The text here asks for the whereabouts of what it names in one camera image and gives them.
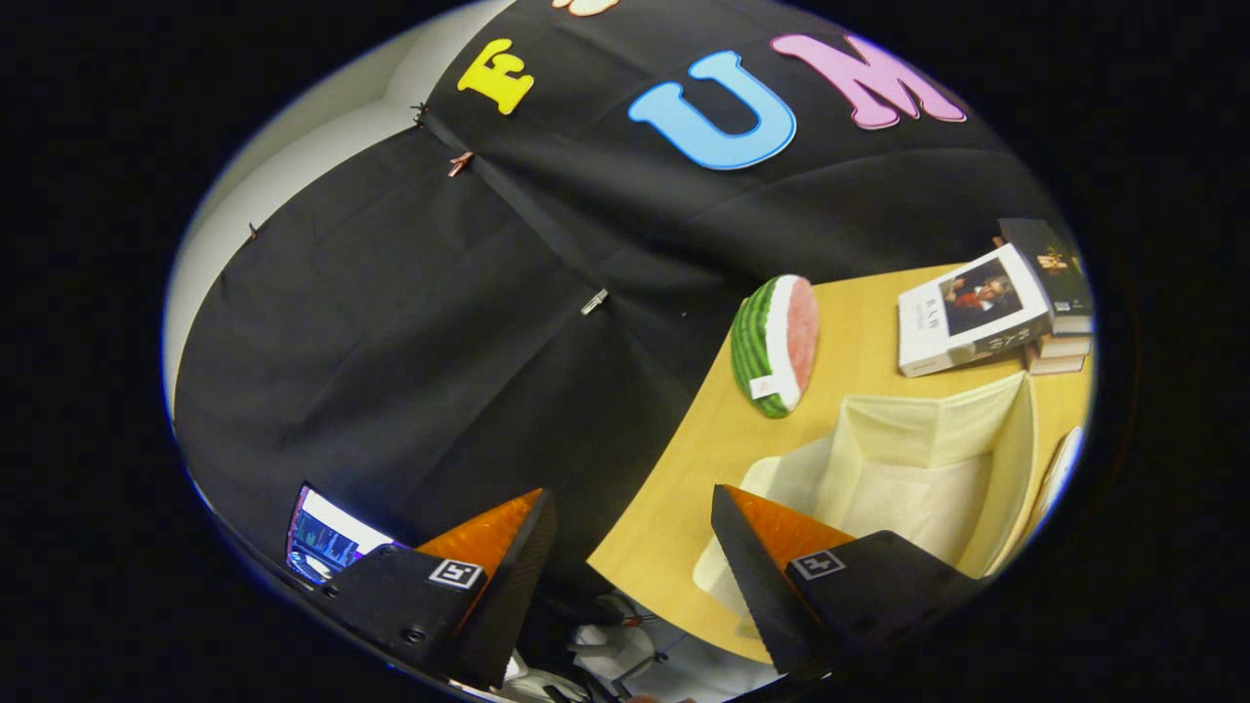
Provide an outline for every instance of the black cloth backdrop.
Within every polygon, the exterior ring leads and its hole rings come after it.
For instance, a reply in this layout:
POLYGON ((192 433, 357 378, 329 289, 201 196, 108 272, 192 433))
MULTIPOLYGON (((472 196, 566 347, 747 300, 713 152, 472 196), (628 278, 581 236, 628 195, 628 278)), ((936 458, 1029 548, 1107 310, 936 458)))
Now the black cloth backdrop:
POLYGON ((790 33, 855 55, 840 28, 765 0, 632 0, 591 18, 521 0, 489 23, 432 90, 426 129, 294 196, 204 300, 175 430, 216 514, 280 563, 305 480, 410 544, 544 487, 560 519, 545 588, 601 590, 585 558, 756 286, 969 260, 1000 216, 1061 223, 940 84, 965 123, 864 130, 841 93, 769 46, 790 33), (500 38, 535 76, 506 116, 456 89, 500 38), (726 133, 751 129, 734 95, 686 75, 724 49, 798 123, 784 151, 735 171, 696 165, 626 114, 676 80, 726 133))

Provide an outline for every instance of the wooden table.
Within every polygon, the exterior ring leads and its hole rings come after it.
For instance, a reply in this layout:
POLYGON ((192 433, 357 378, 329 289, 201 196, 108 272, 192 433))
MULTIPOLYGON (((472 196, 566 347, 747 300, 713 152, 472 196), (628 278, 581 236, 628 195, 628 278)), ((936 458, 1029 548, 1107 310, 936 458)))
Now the wooden table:
MULTIPOLYGON (((1008 352, 970 367, 909 379, 899 373, 898 296, 960 264, 815 286, 820 340, 808 393, 792 414, 765 418, 734 384, 729 338, 668 449, 588 563, 655 614, 716 647, 756 662, 771 659, 759 639, 736 632, 739 617, 694 583, 694 567, 712 538, 712 485, 738 485, 764 457, 830 434, 846 394, 944 398, 1019 372, 1008 352)), ((1049 465, 1059 440, 1084 425, 1092 359, 1079 374, 1035 377, 1035 469, 1049 465)), ((1035 470, 1038 482, 1044 470, 1035 470)), ((1038 487, 1031 489, 1036 494, 1038 487)))

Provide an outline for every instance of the computer monitor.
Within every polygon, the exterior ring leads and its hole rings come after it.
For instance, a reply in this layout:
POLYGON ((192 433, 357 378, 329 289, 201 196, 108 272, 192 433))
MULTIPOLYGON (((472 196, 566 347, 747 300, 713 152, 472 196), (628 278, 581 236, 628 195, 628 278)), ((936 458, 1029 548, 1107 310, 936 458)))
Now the computer monitor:
POLYGON ((286 532, 286 565, 301 578, 325 583, 382 544, 404 547, 351 517, 311 485, 300 488, 286 532))

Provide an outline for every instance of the foam letter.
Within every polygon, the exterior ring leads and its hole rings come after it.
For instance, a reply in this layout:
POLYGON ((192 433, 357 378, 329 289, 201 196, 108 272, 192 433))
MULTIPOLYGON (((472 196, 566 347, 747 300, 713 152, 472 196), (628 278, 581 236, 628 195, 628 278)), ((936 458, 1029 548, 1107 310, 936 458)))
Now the foam letter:
POLYGON ((772 49, 802 59, 834 84, 851 101, 851 119, 864 129, 881 129, 899 123, 899 113, 878 103, 865 88, 872 89, 911 119, 920 119, 920 111, 908 95, 909 89, 920 99, 920 108, 929 116, 944 123, 968 119, 950 100, 890 54, 858 36, 848 35, 846 41, 859 51, 862 61, 802 34, 779 36, 772 40, 772 49))
POLYGON ((662 83, 630 105, 636 123, 651 123, 691 161, 709 169, 741 169, 775 156, 794 139, 794 113, 766 85, 741 68, 734 51, 718 51, 690 65, 690 76, 712 79, 755 111, 759 124, 742 134, 725 134, 690 103, 681 85, 662 83))
POLYGON ((552 8, 569 8, 569 14, 576 18, 589 18, 590 15, 598 15, 608 8, 611 8, 620 0, 551 0, 552 8))
POLYGON ((500 54, 512 45, 511 39, 496 39, 486 45, 474 59, 465 75, 460 76, 456 90, 471 88, 499 103, 499 111, 510 115, 521 98, 534 88, 534 76, 522 75, 512 78, 508 74, 525 68, 521 61, 511 54, 500 54), (486 61, 494 56, 492 68, 486 68, 486 61))

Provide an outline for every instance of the pink letter m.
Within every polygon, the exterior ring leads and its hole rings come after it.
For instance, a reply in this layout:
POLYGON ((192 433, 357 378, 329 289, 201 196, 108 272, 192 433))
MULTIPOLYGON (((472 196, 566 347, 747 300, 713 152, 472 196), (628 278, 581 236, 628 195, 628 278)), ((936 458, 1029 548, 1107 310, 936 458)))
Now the pink letter m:
POLYGON ((878 103, 865 88, 885 98, 914 120, 920 119, 920 111, 908 95, 909 89, 920 99, 920 108, 929 116, 944 123, 968 119, 950 100, 894 56, 858 36, 848 35, 846 43, 859 51, 862 61, 802 34, 779 36, 772 40, 772 49, 779 54, 802 59, 834 84, 851 101, 855 108, 851 119, 864 129, 882 129, 899 123, 899 113, 878 103))

